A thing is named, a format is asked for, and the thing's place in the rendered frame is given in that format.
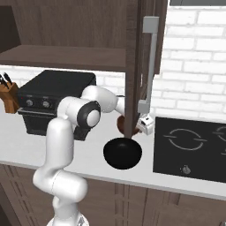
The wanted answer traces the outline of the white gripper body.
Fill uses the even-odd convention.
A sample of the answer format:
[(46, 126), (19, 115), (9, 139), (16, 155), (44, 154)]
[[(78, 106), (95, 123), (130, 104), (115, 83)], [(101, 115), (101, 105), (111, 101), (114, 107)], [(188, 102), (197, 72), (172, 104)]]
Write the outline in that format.
[(154, 120), (150, 115), (144, 115), (139, 118), (137, 127), (146, 135), (150, 135), (153, 132)]

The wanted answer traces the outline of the brown bowl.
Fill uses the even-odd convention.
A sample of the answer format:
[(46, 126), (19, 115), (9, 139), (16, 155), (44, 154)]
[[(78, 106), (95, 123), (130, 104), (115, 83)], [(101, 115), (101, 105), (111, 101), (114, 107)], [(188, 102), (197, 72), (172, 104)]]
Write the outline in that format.
[[(120, 116), (117, 118), (117, 129), (124, 134), (124, 116)], [(139, 128), (135, 128), (132, 135), (136, 135), (139, 133)]]

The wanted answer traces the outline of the black bowl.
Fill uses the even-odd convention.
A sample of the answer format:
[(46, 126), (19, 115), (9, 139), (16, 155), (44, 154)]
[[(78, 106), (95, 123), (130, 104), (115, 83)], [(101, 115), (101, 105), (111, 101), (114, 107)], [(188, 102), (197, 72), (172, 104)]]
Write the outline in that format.
[(135, 167), (142, 156), (140, 144), (128, 138), (115, 138), (103, 148), (103, 157), (107, 164), (117, 170), (129, 170)]

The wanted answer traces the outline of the dark wood cabinet door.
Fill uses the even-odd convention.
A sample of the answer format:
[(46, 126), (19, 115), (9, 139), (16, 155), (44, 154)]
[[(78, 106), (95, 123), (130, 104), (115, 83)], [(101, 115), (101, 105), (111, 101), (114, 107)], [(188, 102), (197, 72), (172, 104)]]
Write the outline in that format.
[(154, 72), (160, 72), (163, 36), (169, 0), (127, 0), (125, 53), (124, 135), (133, 135), (139, 118), (139, 100), (147, 96), (147, 75), (152, 35), (143, 34), (146, 16), (159, 18)]

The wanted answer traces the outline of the dark wood open cabinet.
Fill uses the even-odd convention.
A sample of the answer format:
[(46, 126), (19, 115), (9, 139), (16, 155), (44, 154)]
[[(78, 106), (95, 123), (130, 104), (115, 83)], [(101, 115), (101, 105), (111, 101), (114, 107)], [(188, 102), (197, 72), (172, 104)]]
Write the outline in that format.
[(122, 72), (126, 0), (0, 0), (0, 64)]

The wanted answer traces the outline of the black hob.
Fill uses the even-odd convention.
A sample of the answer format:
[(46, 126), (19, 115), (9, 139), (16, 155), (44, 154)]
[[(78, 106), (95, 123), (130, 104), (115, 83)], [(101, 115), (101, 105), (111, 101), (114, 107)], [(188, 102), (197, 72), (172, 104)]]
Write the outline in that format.
[(153, 172), (226, 184), (226, 124), (156, 117)]

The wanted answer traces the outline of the dark wood base cupboards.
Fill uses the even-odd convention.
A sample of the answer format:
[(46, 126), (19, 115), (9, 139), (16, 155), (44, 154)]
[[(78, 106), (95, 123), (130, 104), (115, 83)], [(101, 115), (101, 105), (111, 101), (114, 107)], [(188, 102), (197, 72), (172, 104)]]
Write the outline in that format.
[[(34, 171), (0, 164), (0, 226), (46, 226), (52, 196), (32, 183)], [(79, 203), (90, 226), (223, 226), (226, 201), (89, 179)]]

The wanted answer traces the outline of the black toaster oven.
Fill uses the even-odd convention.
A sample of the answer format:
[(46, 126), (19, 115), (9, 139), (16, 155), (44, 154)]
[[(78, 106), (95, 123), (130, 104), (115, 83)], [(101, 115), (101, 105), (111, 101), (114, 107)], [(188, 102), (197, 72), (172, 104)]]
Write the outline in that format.
[(48, 123), (57, 116), (57, 106), (66, 96), (80, 97), (82, 91), (96, 85), (92, 72), (45, 70), (18, 91), (19, 110), (26, 132), (46, 135)]

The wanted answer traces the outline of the grey range hood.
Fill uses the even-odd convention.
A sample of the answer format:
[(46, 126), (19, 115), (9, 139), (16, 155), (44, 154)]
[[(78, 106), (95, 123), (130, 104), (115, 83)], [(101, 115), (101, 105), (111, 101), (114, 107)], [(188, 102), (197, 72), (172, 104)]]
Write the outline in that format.
[(226, 0), (170, 0), (170, 6), (226, 6)]

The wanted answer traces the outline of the brown wooden knife block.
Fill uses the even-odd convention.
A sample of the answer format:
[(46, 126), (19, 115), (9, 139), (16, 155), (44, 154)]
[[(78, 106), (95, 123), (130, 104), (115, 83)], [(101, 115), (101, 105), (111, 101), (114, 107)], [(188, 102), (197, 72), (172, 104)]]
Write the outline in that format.
[(0, 99), (4, 102), (4, 109), (6, 113), (15, 114), (19, 109), (19, 101), (18, 101), (18, 86), (15, 82), (10, 85), (7, 83), (9, 87), (5, 85), (0, 85)]

